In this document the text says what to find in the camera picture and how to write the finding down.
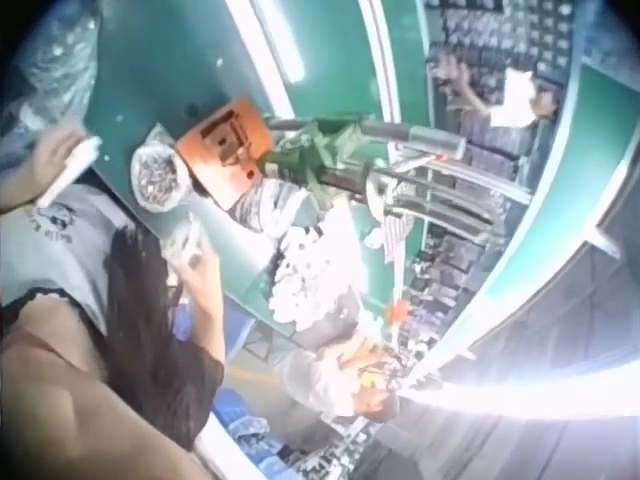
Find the hand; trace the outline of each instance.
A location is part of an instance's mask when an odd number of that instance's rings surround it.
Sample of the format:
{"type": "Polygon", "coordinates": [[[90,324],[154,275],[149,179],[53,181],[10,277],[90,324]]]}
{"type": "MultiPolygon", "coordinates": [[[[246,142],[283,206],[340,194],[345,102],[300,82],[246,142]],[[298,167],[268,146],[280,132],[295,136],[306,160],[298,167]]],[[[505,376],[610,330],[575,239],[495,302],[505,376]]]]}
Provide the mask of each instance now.
{"type": "Polygon", "coordinates": [[[26,165],[26,185],[32,198],[42,195],[64,170],[71,151],[87,137],[75,119],[66,119],[44,132],[26,165]]]}
{"type": "Polygon", "coordinates": [[[200,240],[200,249],[201,255],[195,265],[173,265],[173,268],[196,306],[215,316],[220,309],[222,294],[220,258],[205,234],[200,240]]]}
{"type": "Polygon", "coordinates": [[[447,70],[449,79],[457,89],[461,90],[469,86],[470,74],[466,63],[458,62],[455,57],[451,56],[448,59],[447,70]]]}

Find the gray t-shirt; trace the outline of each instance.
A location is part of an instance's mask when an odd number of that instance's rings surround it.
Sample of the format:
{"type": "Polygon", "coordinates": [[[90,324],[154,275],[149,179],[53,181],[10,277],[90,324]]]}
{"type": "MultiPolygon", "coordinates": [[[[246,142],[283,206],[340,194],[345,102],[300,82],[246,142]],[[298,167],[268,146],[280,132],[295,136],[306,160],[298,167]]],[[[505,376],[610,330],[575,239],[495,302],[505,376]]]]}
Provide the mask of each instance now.
{"type": "Polygon", "coordinates": [[[106,334],[104,260],[115,231],[130,224],[107,195],[86,185],[71,185],[48,208],[0,216],[2,304],[32,288],[62,289],[106,334]]]}

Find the red object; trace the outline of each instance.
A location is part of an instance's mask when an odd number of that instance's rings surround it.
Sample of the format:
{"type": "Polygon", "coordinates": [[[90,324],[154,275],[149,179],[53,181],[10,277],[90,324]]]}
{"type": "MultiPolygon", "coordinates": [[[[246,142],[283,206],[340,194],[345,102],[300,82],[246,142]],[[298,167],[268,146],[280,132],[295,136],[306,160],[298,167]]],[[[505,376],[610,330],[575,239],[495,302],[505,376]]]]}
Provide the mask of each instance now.
{"type": "Polygon", "coordinates": [[[221,108],[176,142],[193,175],[224,210],[262,177],[257,161],[272,148],[262,115],[246,98],[221,108]]]}
{"type": "Polygon", "coordinates": [[[391,305],[387,311],[392,325],[401,325],[409,318],[409,301],[400,299],[395,305],[391,305]]]}

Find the printed logo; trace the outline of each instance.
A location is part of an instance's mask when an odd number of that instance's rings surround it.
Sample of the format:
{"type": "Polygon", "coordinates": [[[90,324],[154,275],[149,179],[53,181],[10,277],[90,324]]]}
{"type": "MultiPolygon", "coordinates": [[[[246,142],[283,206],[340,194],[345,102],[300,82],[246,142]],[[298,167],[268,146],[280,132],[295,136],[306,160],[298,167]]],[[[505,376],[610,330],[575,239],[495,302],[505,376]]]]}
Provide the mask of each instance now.
{"type": "Polygon", "coordinates": [[[29,222],[36,232],[41,232],[53,242],[71,244],[73,239],[69,228],[76,223],[76,211],[62,203],[54,203],[47,208],[33,208],[27,212],[29,222]]]}

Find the clear plastic bag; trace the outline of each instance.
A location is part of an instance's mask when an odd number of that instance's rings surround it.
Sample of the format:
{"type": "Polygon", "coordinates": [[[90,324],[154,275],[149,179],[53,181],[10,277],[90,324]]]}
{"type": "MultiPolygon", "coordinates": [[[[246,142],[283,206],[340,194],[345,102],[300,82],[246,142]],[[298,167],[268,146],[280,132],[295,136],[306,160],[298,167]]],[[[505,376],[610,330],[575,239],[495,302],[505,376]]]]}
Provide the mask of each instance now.
{"type": "Polygon", "coordinates": [[[29,157],[43,130],[87,113],[98,71],[99,23],[94,0],[63,0],[18,52],[2,92],[0,178],[29,157]]]}
{"type": "Polygon", "coordinates": [[[131,161],[131,189],[143,208],[168,212],[192,192],[189,169],[169,145],[157,141],[143,144],[131,161]]]}
{"type": "Polygon", "coordinates": [[[278,242],[293,224],[309,191],[275,178],[263,178],[229,211],[231,217],[278,242]]]}

